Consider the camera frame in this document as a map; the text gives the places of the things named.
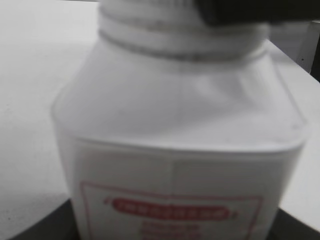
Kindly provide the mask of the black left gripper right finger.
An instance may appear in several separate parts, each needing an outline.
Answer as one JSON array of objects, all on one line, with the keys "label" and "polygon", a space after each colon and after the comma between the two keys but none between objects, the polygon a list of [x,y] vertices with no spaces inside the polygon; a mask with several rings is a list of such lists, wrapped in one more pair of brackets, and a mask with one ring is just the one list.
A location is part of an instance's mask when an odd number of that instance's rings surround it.
[{"label": "black left gripper right finger", "polygon": [[320,232],[279,208],[269,231],[268,239],[320,240]]}]

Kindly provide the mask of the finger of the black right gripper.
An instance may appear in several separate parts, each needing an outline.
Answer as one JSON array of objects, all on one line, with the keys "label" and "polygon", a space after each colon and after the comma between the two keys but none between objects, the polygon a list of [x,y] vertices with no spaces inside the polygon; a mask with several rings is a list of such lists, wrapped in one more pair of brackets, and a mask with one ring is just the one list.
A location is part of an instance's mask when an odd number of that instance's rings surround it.
[{"label": "finger of the black right gripper", "polygon": [[195,0],[208,26],[318,20],[319,0]]}]

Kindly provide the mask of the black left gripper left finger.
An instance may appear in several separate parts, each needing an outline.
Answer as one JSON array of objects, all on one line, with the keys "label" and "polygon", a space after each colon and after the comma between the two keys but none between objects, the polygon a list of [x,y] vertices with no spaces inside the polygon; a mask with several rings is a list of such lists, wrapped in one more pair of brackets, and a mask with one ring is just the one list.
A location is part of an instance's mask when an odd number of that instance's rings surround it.
[{"label": "black left gripper left finger", "polygon": [[78,240],[67,194],[17,193],[0,197],[2,240]]}]

